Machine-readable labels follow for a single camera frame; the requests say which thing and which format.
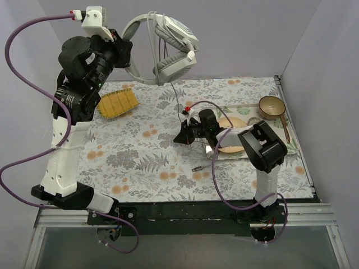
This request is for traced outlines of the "white grey gaming headphones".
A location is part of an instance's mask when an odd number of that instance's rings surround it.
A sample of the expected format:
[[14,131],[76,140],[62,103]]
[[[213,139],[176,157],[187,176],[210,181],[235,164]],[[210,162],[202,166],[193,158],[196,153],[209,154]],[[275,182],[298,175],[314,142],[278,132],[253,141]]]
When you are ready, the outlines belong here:
[[198,38],[186,25],[165,14],[150,11],[135,17],[123,30],[122,39],[130,41],[142,23],[147,24],[155,77],[141,77],[131,57],[131,65],[126,71],[134,80],[147,85],[171,83],[185,75],[196,64]]

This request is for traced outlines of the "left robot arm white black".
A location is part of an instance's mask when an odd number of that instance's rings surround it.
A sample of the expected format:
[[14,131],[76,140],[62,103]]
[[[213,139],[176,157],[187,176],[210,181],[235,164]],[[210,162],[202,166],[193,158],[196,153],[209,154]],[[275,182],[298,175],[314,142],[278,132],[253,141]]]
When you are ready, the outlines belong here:
[[41,183],[31,195],[63,210],[99,211],[107,224],[119,219],[117,200],[77,181],[83,141],[101,97],[100,89],[114,68],[130,64],[132,43],[122,40],[115,29],[111,40],[99,34],[76,36],[62,45],[58,61],[62,70],[57,80],[53,115],[53,152]]

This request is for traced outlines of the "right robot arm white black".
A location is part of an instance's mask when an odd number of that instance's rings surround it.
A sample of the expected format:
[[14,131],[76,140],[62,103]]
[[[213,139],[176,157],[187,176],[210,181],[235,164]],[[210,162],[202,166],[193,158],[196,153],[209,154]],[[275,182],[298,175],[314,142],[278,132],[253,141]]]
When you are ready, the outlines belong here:
[[[192,144],[197,138],[204,138],[214,150],[212,157],[212,177],[215,190],[220,199],[231,209],[244,212],[245,218],[256,219],[265,223],[274,217],[279,207],[277,192],[278,174],[287,147],[265,121],[260,121],[245,128],[223,128],[211,109],[199,112],[199,120],[190,117],[190,108],[183,114],[187,119],[181,123],[179,134],[173,142],[184,145]],[[256,169],[256,192],[253,204],[247,207],[236,207],[230,204],[221,194],[215,177],[215,161],[218,150],[224,147],[241,146],[251,164]]]

